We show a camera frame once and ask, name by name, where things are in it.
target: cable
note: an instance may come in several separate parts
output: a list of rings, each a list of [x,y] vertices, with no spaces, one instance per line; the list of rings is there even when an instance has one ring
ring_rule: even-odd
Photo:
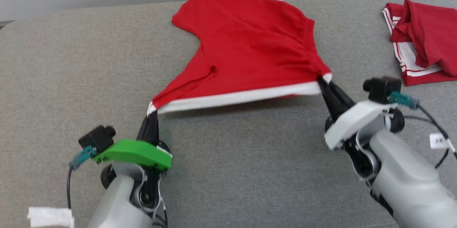
[[[454,157],[457,159],[457,153],[456,153],[456,148],[454,148],[454,145],[451,142],[451,139],[449,139],[449,136],[447,135],[447,132],[444,131],[444,129],[436,122],[436,120],[421,106],[418,104],[418,109],[420,109],[424,114],[434,123],[434,125],[439,129],[441,134],[443,135],[444,139],[446,139],[447,144],[449,145],[450,150],[452,153],[454,153]]]
[[[444,160],[446,159],[447,155],[449,154],[449,149],[447,149],[445,152],[444,152],[444,155],[443,157],[441,158],[441,160],[435,165],[435,169],[438,169],[438,167],[441,166],[441,164],[444,162]]]
[[[429,112],[427,112],[421,105],[418,105],[418,109],[424,112],[424,114],[430,119],[430,121],[436,126],[436,128],[438,128],[440,133],[443,135],[444,139],[449,139],[447,132],[444,131],[444,129],[436,122],[436,120],[430,115]]]
[[[404,116],[404,118],[416,119],[416,120],[419,120],[419,121],[427,122],[427,123],[429,123],[431,125],[435,125],[432,121],[430,121],[430,119],[426,119],[426,118],[420,117],[420,116]]]
[[[162,221],[162,223],[167,223],[166,219],[164,219],[163,217],[161,217],[161,216],[159,216],[159,215],[155,215],[155,217],[156,217],[158,220]]]
[[[165,215],[165,228],[168,228],[168,216],[167,216],[167,210],[164,209],[164,215]]]
[[[162,227],[162,228],[166,228],[166,226],[165,226],[163,223],[159,223],[159,222],[154,222],[154,223],[152,224],[152,226],[160,226],[160,227]]]
[[[424,122],[427,122],[429,124],[432,124],[434,126],[436,126],[432,120],[430,119],[426,119],[424,117],[420,117],[420,116],[404,116],[405,118],[409,118],[409,119],[416,119],[416,120],[419,120],[419,121],[424,121]],[[435,169],[438,169],[441,164],[443,164],[444,160],[446,159],[447,155],[449,155],[449,149],[447,149],[445,152],[444,152],[444,155],[443,157],[441,158],[441,160],[439,160],[439,162],[435,165]]]
[[[70,166],[70,170],[68,170],[68,177],[67,177],[67,204],[68,204],[68,209],[71,209],[70,178],[71,178],[72,171],[73,171],[73,166]]]

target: blue connector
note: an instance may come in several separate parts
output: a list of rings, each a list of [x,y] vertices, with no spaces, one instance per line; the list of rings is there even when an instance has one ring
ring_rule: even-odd
[[[402,94],[398,91],[390,93],[390,103],[398,103],[400,105],[408,106],[410,109],[418,109],[420,101],[409,95]]]
[[[94,148],[92,146],[87,146],[83,151],[76,155],[75,158],[70,161],[70,163],[68,163],[68,166],[73,167],[73,170],[76,170],[82,163],[84,163],[89,158],[93,158],[96,155],[97,153],[95,152]]]

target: black cable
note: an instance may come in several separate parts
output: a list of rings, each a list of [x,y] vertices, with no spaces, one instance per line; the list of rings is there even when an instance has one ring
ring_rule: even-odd
[[[416,120],[419,120],[419,121],[424,121],[424,122],[427,122],[431,125],[435,125],[432,121],[430,121],[430,119],[426,119],[424,117],[420,117],[420,116],[404,116],[405,118],[409,118],[409,119],[416,119]]]
[[[67,177],[67,204],[68,204],[68,209],[71,209],[70,178],[71,178],[72,171],[73,171],[73,166],[70,166],[70,170],[68,170],[68,177]]]
[[[156,168],[145,168],[147,181],[142,186],[141,202],[142,205],[149,208],[155,208],[160,205],[159,180],[161,171]]]
[[[167,225],[168,221],[167,221],[167,219],[166,219],[166,216],[167,216],[167,215],[165,214],[165,219],[164,219],[163,217],[161,217],[161,216],[159,216],[159,215],[157,215],[157,214],[155,215],[155,217],[157,217],[158,220],[162,221],[162,223],[164,223],[165,225]]]
[[[449,149],[447,149],[445,152],[444,152],[444,155],[443,157],[441,158],[441,160],[435,165],[435,169],[438,169],[438,167],[440,167],[440,165],[444,162],[444,160],[446,159],[447,155],[449,154]]]
[[[165,228],[168,228],[168,216],[167,216],[166,210],[164,210],[164,215],[165,215]]]
[[[436,122],[436,120],[430,115],[429,112],[427,112],[421,105],[418,105],[418,108],[424,112],[424,114],[430,119],[430,121],[438,128],[440,133],[443,135],[444,139],[449,139],[449,136],[447,135],[447,132],[444,131],[444,129]]]
[[[404,116],[404,117],[405,117],[405,118],[409,118],[409,119],[416,119],[416,120],[419,120],[419,121],[424,121],[424,122],[427,122],[427,123],[429,123],[429,124],[432,124],[432,125],[434,125],[434,126],[436,126],[436,127],[438,128],[436,122],[434,123],[432,120],[426,119],[426,118],[424,118],[424,117],[420,117],[420,116]],[[441,158],[441,160],[439,160],[439,162],[435,165],[435,169],[438,169],[438,168],[441,166],[441,164],[443,164],[443,162],[444,162],[444,160],[446,159],[447,155],[449,155],[449,149],[447,149],[447,150],[444,152],[444,155],[443,155],[443,157]]]
[[[166,226],[165,226],[163,223],[159,223],[159,222],[154,222],[154,223],[152,224],[152,226],[160,226],[160,227],[162,227],[162,228],[166,228]]]

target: folded red shirt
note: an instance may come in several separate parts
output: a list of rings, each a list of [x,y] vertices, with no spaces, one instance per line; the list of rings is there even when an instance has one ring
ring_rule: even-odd
[[[317,76],[331,78],[317,54],[315,22],[284,1],[188,0],[172,22],[198,36],[200,47],[149,113],[319,94]]]
[[[383,13],[405,85],[457,80],[457,10],[405,0]]]

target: white label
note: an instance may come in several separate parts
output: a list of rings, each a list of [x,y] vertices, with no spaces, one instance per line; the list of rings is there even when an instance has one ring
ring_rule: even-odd
[[[75,227],[75,218],[68,208],[29,207],[27,218],[30,219],[30,227]]]
[[[449,144],[441,133],[431,133],[430,148],[449,148]]]

